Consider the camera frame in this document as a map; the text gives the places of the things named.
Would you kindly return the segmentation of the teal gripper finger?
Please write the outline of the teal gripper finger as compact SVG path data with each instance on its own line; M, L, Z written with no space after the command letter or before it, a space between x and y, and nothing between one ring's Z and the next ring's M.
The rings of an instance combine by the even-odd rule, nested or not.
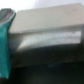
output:
M0 78L9 78L11 71L11 55L8 45L8 30L16 15L12 9L0 10Z

